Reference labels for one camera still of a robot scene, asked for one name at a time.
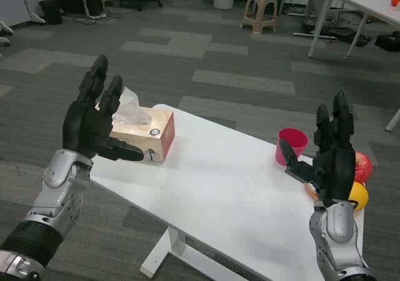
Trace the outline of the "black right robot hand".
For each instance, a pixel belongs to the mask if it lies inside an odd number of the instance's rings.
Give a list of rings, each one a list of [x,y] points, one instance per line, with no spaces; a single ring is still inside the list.
[[[356,171],[356,155],[350,141],[354,116],[344,91],[335,95],[332,114],[330,119],[324,104],[317,109],[314,144],[319,150],[311,165],[298,160],[288,141],[279,140],[287,175],[303,184],[312,184],[318,199],[328,205],[334,200],[348,200]]]

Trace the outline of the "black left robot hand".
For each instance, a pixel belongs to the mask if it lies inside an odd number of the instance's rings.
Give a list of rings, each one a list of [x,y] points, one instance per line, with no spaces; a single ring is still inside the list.
[[[79,86],[77,99],[69,106],[62,128],[62,147],[92,159],[95,155],[110,160],[142,161],[143,151],[111,137],[113,115],[119,108],[122,77],[113,77],[104,89],[108,59],[100,55]]]

